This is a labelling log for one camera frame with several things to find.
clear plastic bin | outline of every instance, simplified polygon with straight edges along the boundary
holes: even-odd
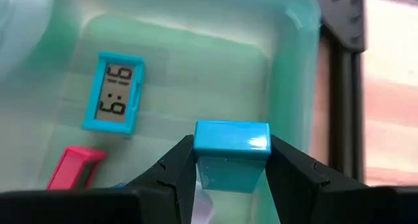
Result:
[[[319,19],[315,0],[54,0],[41,40],[0,76],[0,189],[44,189],[71,145],[109,152],[93,186],[127,182],[197,120],[267,121],[308,151]],[[81,130],[101,51],[145,59],[131,137]],[[265,176],[252,195],[209,194],[212,223],[278,221]]]

blue rectangular block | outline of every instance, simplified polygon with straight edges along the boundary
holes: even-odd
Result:
[[[271,154],[267,123],[198,121],[194,149],[204,189],[252,193]]]

blue digital clock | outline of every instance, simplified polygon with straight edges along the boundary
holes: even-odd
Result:
[[[141,57],[101,52],[82,128],[133,134],[144,75]]]

blue object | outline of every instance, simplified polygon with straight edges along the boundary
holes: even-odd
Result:
[[[129,94],[129,102],[125,104],[126,107],[123,108],[123,113],[125,114],[124,122],[96,119],[96,113],[99,107],[99,98],[105,80],[106,69],[109,64],[129,66],[129,68],[135,69],[132,77],[130,77],[131,82],[129,84],[131,84],[131,92]],[[99,54],[99,62],[97,64],[93,85],[91,87],[90,99],[82,128],[87,130],[106,131],[110,133],[133,134],[135,124],[137,122],[137,111],[139,108],[144,75],[145,64],[141,57],[101,52]]]
[[[198,121],[194,149],[204,189],[254,192],[271,154],[267,123]]]

black robotic claw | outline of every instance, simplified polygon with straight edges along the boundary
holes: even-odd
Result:
[[[368,187],[274,135],[271,143],[266,175],[281,224],[418,223],[416,187]],[[188,135],[124,188],[3,193],[0,223],[189,224],[195,182]]]

